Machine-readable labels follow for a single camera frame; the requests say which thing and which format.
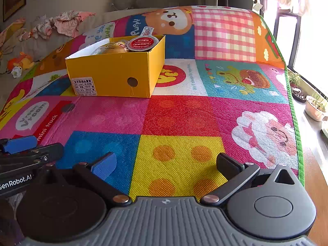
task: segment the colorful play mat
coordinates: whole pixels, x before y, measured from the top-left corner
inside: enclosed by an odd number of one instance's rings
[[[65,57],[107,37],[166,35],[150,99],[75,96]],[[90,67],[118,69],[124,67]],[[262,168],[287,163],[304,184],[301,140],[285,62],[263,19],[220,6],[160,9],[105,23],[54,50],[0,112],[0,138],[60,142],[58,168],[112,151],[106,182],[136,196],[195,196],[226,182],[220,152]]]

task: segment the stuffed toy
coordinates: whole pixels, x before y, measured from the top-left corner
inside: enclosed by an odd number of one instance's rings
[[[22,67],[23,70],[29,69],[34,66],[34,62],[31,56],[20,52],[19,57],[10,59],[7,63],[7,69],[12,71],[15,66]]]

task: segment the blue square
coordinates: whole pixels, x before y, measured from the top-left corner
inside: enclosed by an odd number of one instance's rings
[[[208,96],[288,104],[257,64],[196,60]]]
[[[36,97],[46,96],[46,95],[61,95],[70,86],[71,86],[71,81],[68,75],[65,75],[51,82],[47,87],[45,87],[42,91],[40,91],[36,95]]]
[[[128,195],[139,139],[140,135],[134,134],[74,131],[65,145],[64,156],[56,162],[56,167],[71,168],[81,161],[91,163],[112,151],[117,156],[117,166],[105,181]]]
[[[194,25],[185,34],[165,34],[165,58],[195,59]]]

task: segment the pink clothing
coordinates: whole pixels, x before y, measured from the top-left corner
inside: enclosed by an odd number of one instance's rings
[[[43,39],[48,39],[49,36],[52,34],[52,27],[51,27],[51,22],[50,19],[45,19],[44,22],[41,22],[37,24],[33,29],[32,29],[32,36],[37,39],[39,35]]]
[[[77,37],[79,35],[77,26],[89,16],[94,16],[95,13],[68,11],[61,13],[59,16],[52,19],[58,33],[67,35],[69,37]]]
[[[43,22],[37,24],[30,32],[31,36],[37,39],[41,36],[43,39],[48,39],[52,33],[52,29],[56,28],[58,33],[69,37],[77,37],[78,24],[89,16],[94,16],[95,13],[68,11],[63,12],[54,18],[45,18]]]

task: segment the white flower pot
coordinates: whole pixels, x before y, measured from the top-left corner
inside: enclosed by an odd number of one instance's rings
[[[312,96],[306,96],[305,111],[312,119],[320,122],[327,115],[327,113],[318,110],[315,106],[312,105],[312,103],[309,102],[313,99],[314,98]]]

